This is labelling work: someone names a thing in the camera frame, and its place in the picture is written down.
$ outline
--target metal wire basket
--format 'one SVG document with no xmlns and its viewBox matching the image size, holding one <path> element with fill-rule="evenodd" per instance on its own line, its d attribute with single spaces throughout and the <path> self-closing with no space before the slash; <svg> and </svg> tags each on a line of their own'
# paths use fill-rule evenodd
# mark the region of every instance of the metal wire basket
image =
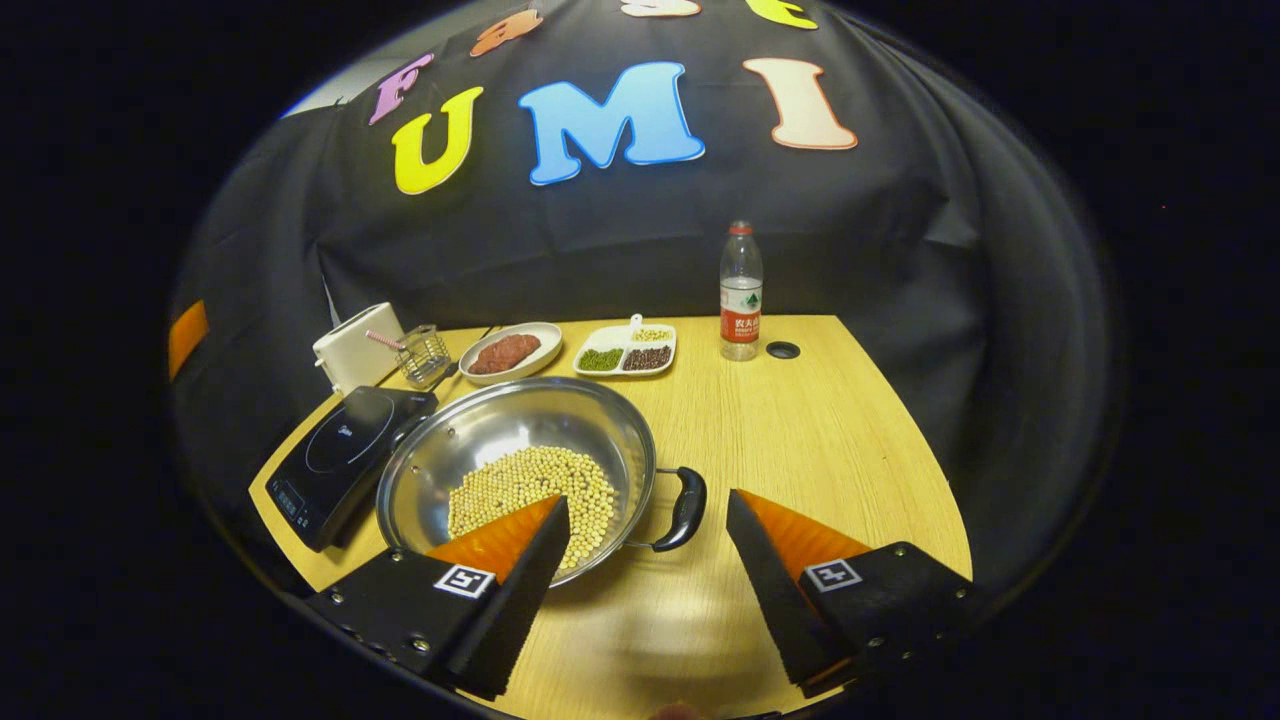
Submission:
<svg viewBox="0 0 1280 720">
<path fill-rule="evenodd" d="M 404 379 L 419 388 L 430 384 L 452 361 L 435 325 L 419 325 L 399 338 L 399 343 L 404 350 L 397 354 L 396 361 Z"/>
</svg>

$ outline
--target induction cooktop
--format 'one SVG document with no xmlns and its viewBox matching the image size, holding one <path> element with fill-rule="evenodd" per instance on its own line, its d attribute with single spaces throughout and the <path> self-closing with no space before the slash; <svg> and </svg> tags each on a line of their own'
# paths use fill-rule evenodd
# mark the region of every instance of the induction cooktop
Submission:
<svg viewBox="0 0 1280 720">
<path fill-rule="evenodd" d="M 266 480 L 266 492 L 308 548 L 335 544 L 378 484 L 392 438 L 439 406 L 434 393 L 361 386 L 343 397 Z"/>
</svg>

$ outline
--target red bottle label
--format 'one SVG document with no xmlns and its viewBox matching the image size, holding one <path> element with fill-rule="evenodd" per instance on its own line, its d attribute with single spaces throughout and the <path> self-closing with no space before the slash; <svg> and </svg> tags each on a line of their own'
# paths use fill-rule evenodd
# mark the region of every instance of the red bottle label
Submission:
<svg viewBox="0 0 1280 720">
<path fill-rule="evenodd" d="M 721 337 L 730 342 L 755 342 L 760 337 L 760 286 L 721 286 Z"/>
</svg>

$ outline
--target plastic bottle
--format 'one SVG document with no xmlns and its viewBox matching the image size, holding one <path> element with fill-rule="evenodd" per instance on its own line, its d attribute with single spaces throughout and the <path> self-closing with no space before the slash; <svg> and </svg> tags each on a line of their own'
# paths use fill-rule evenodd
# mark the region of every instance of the plastic bottle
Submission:
<svg viewBox="0 0 1280 720">
<path fill-rule="evenodd" d="M 751 224 L 735 220 L 721 255 L 721 355 L 750 360 L 760 343 L 764 260 L 751 237 Z"/>
</svg>

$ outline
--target white sectioned dish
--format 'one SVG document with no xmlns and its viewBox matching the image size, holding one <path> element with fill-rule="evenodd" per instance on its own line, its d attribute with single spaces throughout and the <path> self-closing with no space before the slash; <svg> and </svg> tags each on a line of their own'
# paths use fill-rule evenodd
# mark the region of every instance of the white sectioned dish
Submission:
<svg viewBox="0 0 1280 720">
<path fill-rule="evenodd" d="M 655 341 L 632 340 L 635 337 L 636 331 L 640 329 L 667 332 L 671 333 L 671 337 L 667 340 L 655 340 Z M 671 357 L 667 360 L 664 365 L 654 368 L 652 370 L 622 369 L 622 365 L 627 361 L 627 355 L 630 355 L 632 350 L 649 350 L 653 347 L 662 347 L 664 345 L 671 346 Z M 596 352 L 608 352 L 609 350 L 617 350 L 620 347 L 622 348 L 622 357 L 618 359 L 617 368 L 612 370 L 584 370 L 579 365 L 579 363 L 581 363 L 582 360 L 582 355 L 585 355 L 588 350 L 594 350 Z M 590 337 L 586 338 L 586 342 L 582 343 L 582 347 L 577 351 L 577 355 L 573 357 L 573 372 L 580 375 L 594 375 L 594 377 L 657 375 L 658 373 L 662 373 L 663 370 L 669 368 L 671 364 L 675 361 L 676 361 L 676 328 L 672 325 L 663 325 L 663 324 L 646 325 L 644 324 L 644 318 L 636 314 L 631 315 L 631 324 L 628 325 L 609 325 L 607 328 L 600 328 L 594 333 L 591 333 Z"/>
</svg>

